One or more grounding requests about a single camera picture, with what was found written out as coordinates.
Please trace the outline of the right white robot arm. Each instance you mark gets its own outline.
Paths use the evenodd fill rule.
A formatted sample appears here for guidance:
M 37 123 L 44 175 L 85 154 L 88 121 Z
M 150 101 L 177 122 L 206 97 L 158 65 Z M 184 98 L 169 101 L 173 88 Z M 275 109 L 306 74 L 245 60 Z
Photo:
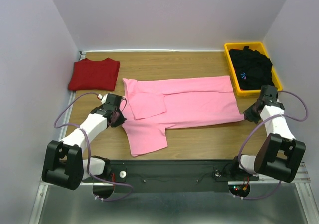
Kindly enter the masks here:
M 257 155 L 244 155 L 241 147 L 239 155 L 234 158 L 234 164 L 229 167 L 229 173 L 234 179 L 241 179 L 248 175 L 265 175 L 276 180 L 290 183 L 294 180 L 302 161 L 306 146 L 296 140 L 290 131 L 286 119 L 302 122 L 285 114 L 280 102 L 256 101 L 244 111 L 247 121 L 258 123 L 257 127 L 245 140 L 245 144 L 253 133 L 262 126 L 265 127 L 267 138 Z

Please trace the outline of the pink t shirt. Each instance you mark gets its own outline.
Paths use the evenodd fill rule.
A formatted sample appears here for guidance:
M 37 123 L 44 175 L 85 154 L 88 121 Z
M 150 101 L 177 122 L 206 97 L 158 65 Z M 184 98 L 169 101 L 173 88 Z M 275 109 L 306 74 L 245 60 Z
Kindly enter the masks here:
M 167 148 L 166 130 L 243 121 L 229 76 L 123 79 L 122 125 L 133 157 Z

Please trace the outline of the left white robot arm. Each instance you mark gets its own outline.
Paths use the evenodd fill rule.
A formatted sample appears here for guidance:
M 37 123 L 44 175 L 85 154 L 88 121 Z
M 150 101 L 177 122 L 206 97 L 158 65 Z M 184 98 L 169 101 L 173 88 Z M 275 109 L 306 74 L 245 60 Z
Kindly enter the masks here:
M 86 120 L 67 137 L 51 141 L 46 149 L 42 180 L 70 190 L 94 175 L 99 181 L 110 178 L 108 160 L 101 157 L 83 159 L 90 152 L 90 143 L 108 127 L 121 126 L 125 121 L 118 104 L 102 104 L 94 108 Z

